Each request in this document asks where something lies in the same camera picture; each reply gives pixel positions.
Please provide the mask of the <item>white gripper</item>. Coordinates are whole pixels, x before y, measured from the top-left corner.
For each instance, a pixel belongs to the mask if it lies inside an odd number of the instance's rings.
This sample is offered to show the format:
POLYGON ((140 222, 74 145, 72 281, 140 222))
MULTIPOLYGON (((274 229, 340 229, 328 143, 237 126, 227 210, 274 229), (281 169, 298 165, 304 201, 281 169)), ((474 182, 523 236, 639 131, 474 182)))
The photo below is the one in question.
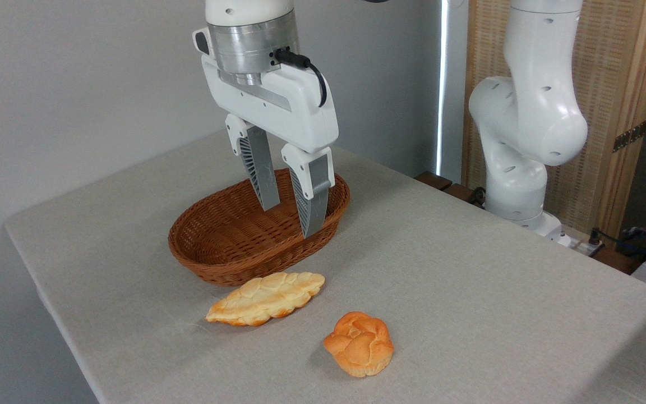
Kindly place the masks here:
POLYGON ((267 133, 287 141, 289 166, 304 238, 325 222, 329 189, 335 185, 333 154, 327 148, 339 135, 333 97, 320 107, 320 82, 311 71, 281 66, 264 72, 260 85, 243 85, 203 54, 202 67, 213 99, 230 114, 225 124, 233 149, 248 172, 263 210, 280 204, 267 133))

